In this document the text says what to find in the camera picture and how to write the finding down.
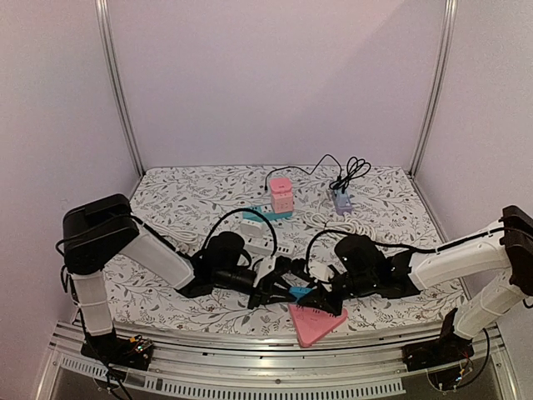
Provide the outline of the pink triangular power strip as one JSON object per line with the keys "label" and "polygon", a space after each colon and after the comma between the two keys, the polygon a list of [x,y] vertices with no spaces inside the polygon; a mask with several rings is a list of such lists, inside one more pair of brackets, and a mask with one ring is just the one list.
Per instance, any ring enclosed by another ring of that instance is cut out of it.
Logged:
{"label": "pink triangular power strip", "polygon": [[348,317],[346,309],[343,309],[339,316],[296,304],[290,304],[288,309],[296,330],[297,341],[302,348],[309,348],[320,341],[342,325]]}

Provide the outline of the white power strip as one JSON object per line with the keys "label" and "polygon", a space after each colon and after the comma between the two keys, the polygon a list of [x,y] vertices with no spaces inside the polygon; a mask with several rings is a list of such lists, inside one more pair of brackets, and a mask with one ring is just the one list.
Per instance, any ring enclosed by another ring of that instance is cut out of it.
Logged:
{"label": "white power strip", "polygon": [[[245,240],[244,248],[249,253],[268,256],[274,249],[274,242],[272,238],[258,238],[250,237]],[[295,246],[291,243],[278,242],[276,253],[282,256],[290,257],[295,250]]]}

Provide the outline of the white charger adapter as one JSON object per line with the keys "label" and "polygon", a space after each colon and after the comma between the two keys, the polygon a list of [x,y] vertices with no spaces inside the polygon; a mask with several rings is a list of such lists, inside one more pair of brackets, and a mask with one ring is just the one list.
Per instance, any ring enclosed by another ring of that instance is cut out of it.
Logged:
{"label": "white charger adapter", "polygon": [[250,238],[263,238],[265,228],[262,222],[243,219],[240,223],[241,233]]}

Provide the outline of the teal power strip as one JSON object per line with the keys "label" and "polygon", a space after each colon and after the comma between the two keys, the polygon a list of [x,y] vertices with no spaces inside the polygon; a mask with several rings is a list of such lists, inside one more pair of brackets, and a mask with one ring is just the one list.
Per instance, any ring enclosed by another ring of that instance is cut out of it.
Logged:
{"label": "teal power strip", "polygon": [[[250,209],[255,211],[256,213],[260,213],[265,219],[269,221],[276,221],[276,220],[291,218],[293,214],[293,211],[276,213],[274,212],[271,205],[268,205],[268,204],[260,205],[260,206],[253,206],[253,207],[250,207]],[[242,213],[242,217],[246,220],[262,222],[262,219],[258,215],[256,215],[254,212],[245,211]]]}

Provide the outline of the pink cube socket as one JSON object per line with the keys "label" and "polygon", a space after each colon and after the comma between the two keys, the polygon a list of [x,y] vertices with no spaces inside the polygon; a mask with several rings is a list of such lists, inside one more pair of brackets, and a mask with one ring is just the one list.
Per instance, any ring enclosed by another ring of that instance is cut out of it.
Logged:
{"label": "pink cube socket", "polygon": [[292,213],[294,210],[293,194],[291,192],[272,193],[271,206],[276,214]]}

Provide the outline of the purple power strip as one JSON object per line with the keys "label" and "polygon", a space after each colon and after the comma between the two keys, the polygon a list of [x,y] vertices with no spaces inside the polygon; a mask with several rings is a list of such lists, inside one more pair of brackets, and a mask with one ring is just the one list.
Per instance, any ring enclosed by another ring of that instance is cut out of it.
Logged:
{"label": "purple power strip", "polygon": [[351,197],[350,197],[350,200],[348,202],[338,202],[336,199],[335,199],[335,194],[334,194],[334,191],[335,190],[332,190],[331,191],[331,198],[332,198],[332,201],[333,201],[333,205],[334,205],[334,208],[336,210],[336,213],[340,216],[343,216],[345,213],[351,213],[352,212],[352,204],[351,204]]}

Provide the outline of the small pink square adapter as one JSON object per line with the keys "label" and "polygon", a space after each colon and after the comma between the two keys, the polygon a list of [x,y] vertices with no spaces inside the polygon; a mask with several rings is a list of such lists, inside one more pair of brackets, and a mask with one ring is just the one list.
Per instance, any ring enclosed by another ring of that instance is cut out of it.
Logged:
{"label": "small pink square adapter", "polygon": [[283,194],[292,192],[292,183],[288,177],[275,177],[269,180],[271,194]]}

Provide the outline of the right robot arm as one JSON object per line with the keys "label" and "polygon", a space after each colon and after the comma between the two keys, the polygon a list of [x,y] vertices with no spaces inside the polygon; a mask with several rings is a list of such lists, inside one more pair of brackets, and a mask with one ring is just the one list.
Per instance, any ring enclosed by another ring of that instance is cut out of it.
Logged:
{"label": "right robot arm", "polygon": [[318,278],[298,304],[337,316],[347,299],[406,298],[443,282],[498,271],[469,302],[449,313],[448,332],[431,344],[434,360],[448,363],[461,352],[462,340],[471,340],[532,294],[532,218],[515,205],[484,229],[439,247],[397,244],[398,252],[390,257],[384,247],[367,235],[344,232],[334,253],[345,271],[324,267],[326,277]]}

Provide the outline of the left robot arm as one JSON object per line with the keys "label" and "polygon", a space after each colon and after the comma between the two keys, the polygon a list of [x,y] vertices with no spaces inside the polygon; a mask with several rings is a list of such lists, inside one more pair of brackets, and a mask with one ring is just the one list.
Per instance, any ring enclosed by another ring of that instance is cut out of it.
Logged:
{"label": "left robot arm", "polygon": [[103,276],[104,267],[117,255],[148,269],[185,298],[224,288],[246,294],[250,309],[295,301],[282,277],[291,259],[277,256],[275,242],[269,257],[253,263],[242,236],[210,232],[189,256],[134,216],[121,193],[67,212],[62,234],[55,249],[70,276],[92,349],[107,362],[117,361],[124,353],[122,340],[115,337]]}

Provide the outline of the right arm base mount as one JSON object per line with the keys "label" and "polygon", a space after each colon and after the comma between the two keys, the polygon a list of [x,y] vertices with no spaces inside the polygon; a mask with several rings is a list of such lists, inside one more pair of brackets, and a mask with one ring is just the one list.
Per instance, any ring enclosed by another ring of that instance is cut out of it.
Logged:
{"label": "right arm base mount", "polygon": [[409,372],[458,362],[474,355],[472,339],[459,337],[453,325],[458,308],[446,314],[439,337],[402,347],[402,362]]}

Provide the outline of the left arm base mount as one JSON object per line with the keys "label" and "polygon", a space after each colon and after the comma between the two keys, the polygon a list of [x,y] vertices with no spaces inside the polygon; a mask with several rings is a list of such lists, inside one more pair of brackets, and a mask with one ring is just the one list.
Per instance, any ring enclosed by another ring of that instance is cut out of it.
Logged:
{"label": "left arm base mount", "polygon": [[121,338],[115,329],[110,333],[93,336],[85,335],[81,354],[100,361],[104,365],[118,365],[137,370],[148,370],[154,350],[154,342],[142,335]]}

